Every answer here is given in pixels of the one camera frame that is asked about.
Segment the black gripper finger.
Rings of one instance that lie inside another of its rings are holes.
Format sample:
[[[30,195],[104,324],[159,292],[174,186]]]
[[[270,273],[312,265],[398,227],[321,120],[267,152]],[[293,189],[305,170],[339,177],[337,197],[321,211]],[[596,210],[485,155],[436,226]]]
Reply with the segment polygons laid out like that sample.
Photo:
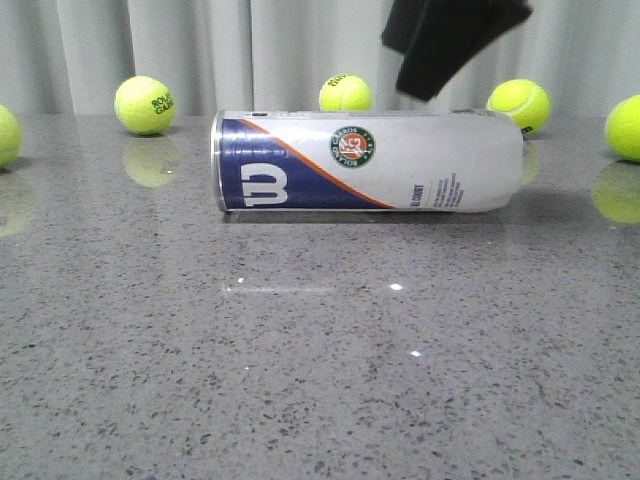
[[[429,101],[491,42],[526,21],[526,1],[395,1],[382,44],[403,55],[396,90]]]

